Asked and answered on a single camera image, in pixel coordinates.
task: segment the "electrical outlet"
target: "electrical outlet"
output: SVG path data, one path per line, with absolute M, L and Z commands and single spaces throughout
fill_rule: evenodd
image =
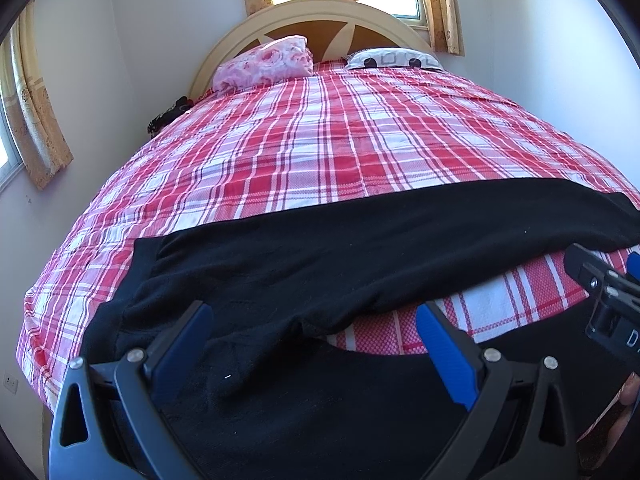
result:
M 16 394 L 18 391 L 18 379 L 14 376 L 9 375 L 7 373 L 4 374 L 4 387 L 9 390 L 12 394 Z

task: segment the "metal bolt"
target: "metal bolt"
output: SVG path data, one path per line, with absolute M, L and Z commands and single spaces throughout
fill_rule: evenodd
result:
M 484 351 L 484 358 L 490 363 L 497 363 L 502 358 L 502 354 L 495 348 L 487 348 Z
M 139 363 L 145 358 L 145 351 L 142 348 L 134 348 L 127 352 L 127 361 L 130 363 Z
M 69 368 L 71 368 L 72 370 L 78 370 L 79 368 L 82 368 L 83 365 L 84 359 L 82 359 L 81 357 L 76 357 L 75 359 L 71 359 L 71 361 L 69 361 Z
M 546 368 L 549 368 L 549 370 L 555 370 L 558 368 L 558 360 L 555 357 L 545 357 L 544 364 Z

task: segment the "bed sheet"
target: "bed sheet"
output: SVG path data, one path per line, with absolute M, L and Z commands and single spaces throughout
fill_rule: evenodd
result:
M 479 179 L 566 178 L 640 193 L 611 163 L 516 103 L 451 73 L 316 67 L 204 98 L 104 184 L 24 300 L 17 359 L 54 409 L 66 365 L 127 272 L 133 241 L 206 222 Z M 622 269 L 629 250 L 603 255 Z M 585 292 L 547 254 L 437 300 L 476 341 L 557 314 Z M 424 352 L 414 306 L 358 318 L 344 349 Z

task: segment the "black blanket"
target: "black blanket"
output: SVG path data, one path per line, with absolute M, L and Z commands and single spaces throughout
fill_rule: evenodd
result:
M 622 194 L 565 180 L 451 184 L 207 224 L 136 241 L 87 328 L 89 362 L 149 345 L 193 300 L 216 327 L 163 413 L 211 478 L 419 478 L 463 416 L 427 356 L 369 356 L 318 336 L 481 283 L 572 242 L 640 242 Z M 584 430 L 628 370 L 584 335 L 588 305 L 488 342 L 562 366 Z

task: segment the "wooden headboard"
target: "wooden headboard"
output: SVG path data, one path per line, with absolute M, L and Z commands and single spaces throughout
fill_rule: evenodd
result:
M 293 34 L 307 38 L 316 63 L 378 46 L 431 52 L 423 38 L 382 10 L 351 0 L 291 0 L 256 12 L 222 38 L 198 71 L 189 96 L 196 99 L 206 91 L 220 63 Z

